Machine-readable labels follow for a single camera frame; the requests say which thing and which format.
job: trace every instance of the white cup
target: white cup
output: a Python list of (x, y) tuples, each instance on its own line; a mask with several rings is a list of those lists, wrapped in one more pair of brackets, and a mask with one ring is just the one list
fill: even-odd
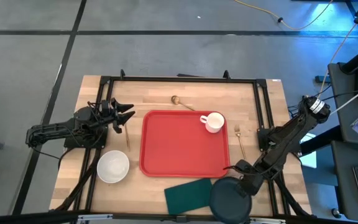
[(210, 113), (208, 116), (202, 115), (200, 121), (205, 124), (205, 128), (211, 133), (217, 133), (224, 124), (223, 115), (217, 112)]

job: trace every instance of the fork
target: fork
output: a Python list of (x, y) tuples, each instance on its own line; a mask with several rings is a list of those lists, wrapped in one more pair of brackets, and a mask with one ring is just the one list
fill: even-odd
[(242, 156), (244, 156), (244, 159), (246, 159), (246, 154), (245, 154), (245, 152), (244, 152), (244, 147), (242, 146), (242, 142), (241, 142), (241, 139), (240, 139), (240, 135), (241, 135), (240, 125), (238, 125), (238, 124), (235, 125), (235, 127), (234, 127), (234, 132), (235, 132), (237, 138), (239, 138)]

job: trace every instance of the gray floor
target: gray floor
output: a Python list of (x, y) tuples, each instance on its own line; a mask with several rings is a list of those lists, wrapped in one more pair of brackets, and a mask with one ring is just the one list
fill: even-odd
[[(326, 4), (282, 0), (254, 2), (283, 16), (294, 27), (314, 18)], [(80, 0), (0, 0), (0, 29), (71, 30)], [(348, 31), (352, 16), (344, 3), (334, 3), (308, 31)], [(230, 0), (88, 1), (80, 30), (286, 30), (263, 12)], [(68, 36), (0, 36), (0, 215), (9, 213), (28, 159), (25, 131), (39, 124), (62, 61)], [(326, 66), (342, 38), (290, 36), (138, 35), (77, 36), (51, 123), (73, 112), (83, 75), (175, 76), (177, 73), (236, 78), (280, 78), (288, 105), (314, 95), (314, 76)], [(358, 53), (358, 38), (347, 40), (335, 62)], [(323, 97), (331, 96), (328, 90)], [(319, 134), (337, 125), (332, 117), (312, 130)], [(43, 151), (59, 156), (62, 141)], [(47, 211), (57, 175), (57, 161), (41, 156), (24, 212)], [(332, 218), (333, 188), (307, 185), (313, 213)]]

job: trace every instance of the wooden tabletop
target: wooden tabletop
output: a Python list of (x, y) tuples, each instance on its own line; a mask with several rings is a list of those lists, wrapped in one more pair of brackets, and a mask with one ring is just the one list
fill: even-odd
[[(99, 81), (100, 76), (84, 76), (75, 111), (87, 106), (87, 101), (95, 101)], [(289, 120), (289, 116), (281, 80), (267, 80), (267, 86), (274, 124), (276, 126), (283, 125)], [(267, 124), (262, 89), (259, 90), (259, 93), (264, 123)], [(172, 95), (178, 95), (182, 103), (192, 106), (196, 110), (218, 111), (224, 115), (227, 121), (232, 165), (242, 159), (239, 141), (234, 134), (236, 124), (240, 125), (246, 160), (253, 164), (260, 156), (256, 135), (259, 124), (251, 84), (115, 81), (112, 97), (115, 97), (120, 103), (135, 105), (133, 110), (136, 111), (136, 114), (127, 122), (131, 150), (129, 151), (127, 148), (124, 132), (116, 134), (113, 130), (110, 130), (106, 147), (101, 154), (112, 150), (124, 152), (130, 160), (130, 169), (127, 176), (116, 184), (106, 184), (96, 178), (91, 211), (168, 214), (164, 189), (197, 180), (196, 178), (181, 177), (147, 177), (139, 169), (140, 139), (145, 114), (150, 110), (187, 110), (184, 106), (173, 105), (170, 102)], [(74, 149), (62, 160), (50, 208), (59, 206), (77, 184), (84, 151), (80, 148)], [(293, 155), (288, 155), (283, 173), (285, 183), (295, 200), (303, 209), (311, 213), (302, 169), (299, 161)], [(238, 174), (231, 170), (227, 173), (227, 176), (238, 177)], [(87, 191), (88, 186), (85, 186), (80, 208), (85, 207)], [(276, 186), (278, 209), (280, 213), (283, 213), (279, 192)], [(212, 215), (209, 207), (192, 210), (185, 214)], [(272, 215), (266, 182), (258, 194), (253, 197), (251, 215)]]

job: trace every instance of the green napkin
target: green napkin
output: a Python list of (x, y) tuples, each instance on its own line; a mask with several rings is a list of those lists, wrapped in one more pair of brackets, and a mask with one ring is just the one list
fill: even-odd
[(165, 199), (167, 200), (169, 214), (178, 215), (208, 206), (211, 189), (212, 183), (210, 179), (196, 180), (165, 189)]

